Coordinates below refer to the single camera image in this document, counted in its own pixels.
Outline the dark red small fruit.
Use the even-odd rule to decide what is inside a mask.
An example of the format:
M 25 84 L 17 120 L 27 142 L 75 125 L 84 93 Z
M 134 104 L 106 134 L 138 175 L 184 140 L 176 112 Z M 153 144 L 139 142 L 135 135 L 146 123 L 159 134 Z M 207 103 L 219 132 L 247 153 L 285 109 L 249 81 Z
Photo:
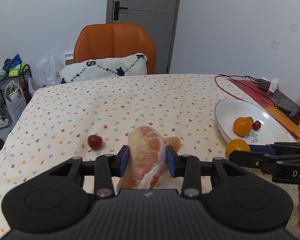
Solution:
M 90 147 L 89 151 L 96 151 L 99 150 L 103 145 L 103 140 L 98 135 L 90 135 L 87 139 L 88 145 Z

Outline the small peeled pomelo segment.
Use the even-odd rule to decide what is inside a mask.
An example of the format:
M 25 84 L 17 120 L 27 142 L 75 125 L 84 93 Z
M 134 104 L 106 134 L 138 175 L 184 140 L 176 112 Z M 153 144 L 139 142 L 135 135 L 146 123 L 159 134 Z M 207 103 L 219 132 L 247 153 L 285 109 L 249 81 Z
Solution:
M 165 137 L 163 141 L 166 146 L 171 146 L 175 152 L 179 151 L 180 148 L 180 139 L 178 137 Z

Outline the large peeled pomelo segment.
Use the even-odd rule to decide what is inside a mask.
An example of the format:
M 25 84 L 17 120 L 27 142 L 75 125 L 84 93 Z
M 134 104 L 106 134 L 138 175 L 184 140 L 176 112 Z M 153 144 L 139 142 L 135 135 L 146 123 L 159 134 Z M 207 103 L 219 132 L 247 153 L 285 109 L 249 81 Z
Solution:
M 116 190 L 153 189 L 166 165 L 166 145 L 163 138 L 155 129 L 141 126 L 130 133 L 128 147 L 128 165 Z

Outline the large orange mandarin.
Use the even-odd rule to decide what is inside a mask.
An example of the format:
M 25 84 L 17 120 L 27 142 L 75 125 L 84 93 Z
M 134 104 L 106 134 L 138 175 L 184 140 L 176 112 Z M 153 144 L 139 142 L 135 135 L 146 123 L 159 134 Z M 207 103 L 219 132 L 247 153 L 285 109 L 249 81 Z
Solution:
M 225 149 L 225 158 L 229 160 L 230 154 L 233 151 L 245 151 L 245 152 L 250 152 L 251 149 L 249 145 L 243 140 L 243 139 L 234 139 L 231 140 Z

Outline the white plate blue rim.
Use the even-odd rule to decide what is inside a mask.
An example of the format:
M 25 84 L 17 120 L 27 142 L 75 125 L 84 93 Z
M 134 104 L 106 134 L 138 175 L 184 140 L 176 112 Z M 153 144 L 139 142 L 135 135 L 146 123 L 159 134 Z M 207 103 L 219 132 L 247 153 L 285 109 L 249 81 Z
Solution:
M 237 99 L 215 105 L 215 121 L 226 142 L 242 139 L 247 144 L 267 145 L 295 142 L 292 136 L 264 109 Z

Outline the floral patterned tablecloth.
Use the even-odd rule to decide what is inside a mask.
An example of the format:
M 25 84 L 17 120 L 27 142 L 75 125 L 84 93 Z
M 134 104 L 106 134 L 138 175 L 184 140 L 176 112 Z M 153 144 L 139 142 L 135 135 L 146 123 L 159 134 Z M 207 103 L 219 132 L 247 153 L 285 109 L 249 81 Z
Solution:
M 179 153 L 211 161 L 226 143 L 214 118 L 215 105 L 243 90 L 213 75 L 116 77 L 52 86 L 36 91 L 0 152 L 0 238 L 10 228 L 2 214 L 4 195 L 71 157 L 95 160 L 117 153 L 140 126 L 163 137 L 178 137 Z M 99 150 L 87 139 L 98 135 Z

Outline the brown longan on plate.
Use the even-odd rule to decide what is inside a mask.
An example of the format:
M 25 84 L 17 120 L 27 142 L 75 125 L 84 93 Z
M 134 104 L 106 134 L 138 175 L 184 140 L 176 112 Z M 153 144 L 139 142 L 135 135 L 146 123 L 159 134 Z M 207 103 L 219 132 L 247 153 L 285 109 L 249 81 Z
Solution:
M 253 118 L 251 116 L 247 116 L 246 119 L 249 120 L 251 124 L 254 123 L 254 120 L 253 120 Z

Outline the black flat device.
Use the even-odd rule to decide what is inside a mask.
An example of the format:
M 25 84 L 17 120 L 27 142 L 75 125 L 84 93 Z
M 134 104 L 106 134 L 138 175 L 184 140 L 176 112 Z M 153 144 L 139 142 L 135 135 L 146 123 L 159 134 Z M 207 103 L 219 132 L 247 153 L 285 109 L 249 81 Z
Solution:
M 289 100 L 281 98 L 277 103 L 276 107 L 283 113 L 290 114 L 293 109 L 293 103 L 290 102 Z

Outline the orange mandarin on plate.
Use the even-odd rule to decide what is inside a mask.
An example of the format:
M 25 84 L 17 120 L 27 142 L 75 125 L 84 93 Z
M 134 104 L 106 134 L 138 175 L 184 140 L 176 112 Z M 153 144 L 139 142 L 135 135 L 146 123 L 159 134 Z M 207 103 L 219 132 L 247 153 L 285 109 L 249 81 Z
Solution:
M 233 132 L 240 137 L 247 136 L 252 130 L 252 124 L 244 117 L 237 118 L 232 126 Z

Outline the white power adapter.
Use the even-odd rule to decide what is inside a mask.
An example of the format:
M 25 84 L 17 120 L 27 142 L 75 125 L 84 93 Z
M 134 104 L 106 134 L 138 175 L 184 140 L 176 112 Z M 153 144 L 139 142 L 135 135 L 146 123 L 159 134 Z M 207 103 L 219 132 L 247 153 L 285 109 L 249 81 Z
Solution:
M 271 80 L 268 90 L 271 93 L 275 93 L 275 91 L 278 89 L 278 87 L 279 87 L 279 79 L 274 78 L 274 79 Z

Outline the black power brick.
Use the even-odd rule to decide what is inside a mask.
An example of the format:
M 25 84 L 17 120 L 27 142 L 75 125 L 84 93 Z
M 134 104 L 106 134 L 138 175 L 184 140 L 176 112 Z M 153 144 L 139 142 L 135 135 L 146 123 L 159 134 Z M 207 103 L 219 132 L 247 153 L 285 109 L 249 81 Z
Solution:
M 263 91 L 268 91 L 270 88 L 271 82 L 265 79 L 258 79 L 257 87 Z

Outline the white fluffy pillow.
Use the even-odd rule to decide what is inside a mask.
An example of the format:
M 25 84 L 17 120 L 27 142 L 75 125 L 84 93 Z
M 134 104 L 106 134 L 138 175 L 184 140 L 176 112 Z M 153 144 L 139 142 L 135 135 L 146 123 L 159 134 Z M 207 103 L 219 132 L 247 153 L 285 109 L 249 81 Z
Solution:
M 136 53 L 127 57 L 109 57 L 73 63 L 60 71 L 60 78 L 61 83 L 73 83 L 146 74 L 147 56 L 143 53 Z

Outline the white plastic bag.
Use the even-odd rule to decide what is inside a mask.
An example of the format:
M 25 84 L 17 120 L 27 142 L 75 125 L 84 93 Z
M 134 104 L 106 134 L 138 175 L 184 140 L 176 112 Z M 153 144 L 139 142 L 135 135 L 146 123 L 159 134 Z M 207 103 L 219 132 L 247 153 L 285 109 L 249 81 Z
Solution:
M 55 55 L 49 54 L 38 62 L 32 70 L 33 79 L 40 88 L 60 85 L 60 72 L 63 68 L 63 63 Z

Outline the orange leather chair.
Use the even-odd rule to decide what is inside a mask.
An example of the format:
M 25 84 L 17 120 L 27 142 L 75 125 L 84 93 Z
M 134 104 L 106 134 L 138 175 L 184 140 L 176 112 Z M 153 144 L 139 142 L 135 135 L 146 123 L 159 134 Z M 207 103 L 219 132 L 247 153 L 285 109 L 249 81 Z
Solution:
M 91 24 L 80 32 L 73 59 L 74 63 L 79 63 L 136 53 L 147 56 L 147 73 L 154 74 L 157 59 L 155 45 L 141 26 L 132 23 Z

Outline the black metal shelf rack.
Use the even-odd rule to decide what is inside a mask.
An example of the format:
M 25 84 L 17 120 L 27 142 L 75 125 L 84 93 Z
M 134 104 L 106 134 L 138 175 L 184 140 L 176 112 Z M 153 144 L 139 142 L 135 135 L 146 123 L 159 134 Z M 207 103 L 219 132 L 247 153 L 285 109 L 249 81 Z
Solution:
M 6 107 L 5 92 L 10 93 L 17 85 L 23 90 L 26 103 L 31 100 L 28 84 L 29 78 L 32 77 L 31 68 L 25 63 L 20 66 L 21 70 L 17 76 L 9 76 L 4 70 L 0 70 L 0 108 Z

